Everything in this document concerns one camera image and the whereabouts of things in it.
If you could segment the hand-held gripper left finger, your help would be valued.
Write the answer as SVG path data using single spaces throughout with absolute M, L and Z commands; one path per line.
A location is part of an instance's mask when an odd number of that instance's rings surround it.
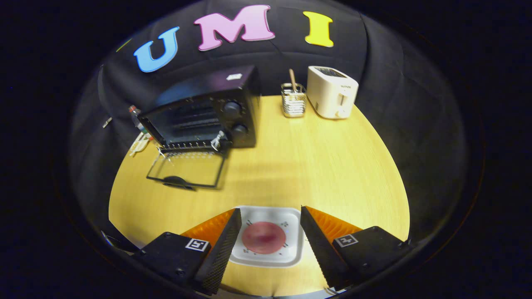
M 184 233 L 164 232 L 133 254 L 171 284 L 205 295 L 218 293 L 241 230 L 241 210 L 223 212 Z

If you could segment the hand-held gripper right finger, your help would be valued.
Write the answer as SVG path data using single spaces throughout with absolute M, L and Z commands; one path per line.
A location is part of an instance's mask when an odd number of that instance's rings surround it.
M 300 225 L 327 285 L 335 289 L 374 278 L 414 249 L 379 226 L 361 229 L 309 206 L 301 207 Z

